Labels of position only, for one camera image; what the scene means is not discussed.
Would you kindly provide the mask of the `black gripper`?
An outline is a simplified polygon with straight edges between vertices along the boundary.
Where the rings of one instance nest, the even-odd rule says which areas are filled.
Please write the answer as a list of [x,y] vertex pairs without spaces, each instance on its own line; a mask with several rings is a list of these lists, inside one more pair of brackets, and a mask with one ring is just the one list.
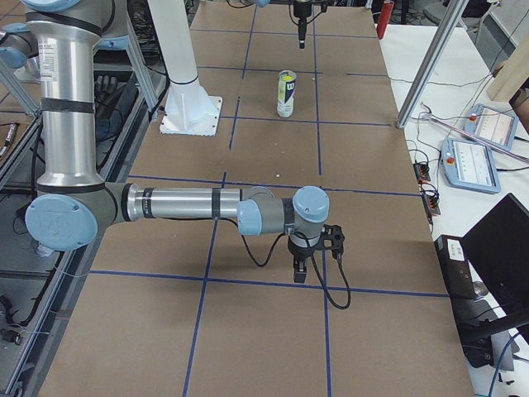
[[311,2],[309,0],[293,1],[293,16],[298,25],[298,48],[305,48],[307,34],[307,20],[311,16]]
[[306,266],[307,258],[311,257],[315,251],[320,251],[322,244],[320,242],[315,245],[307,246],[306,241],[296,243],[293,239],[288,240],[288,250],[293,255],[293,281],[295,283],[304,284],[307,277]]

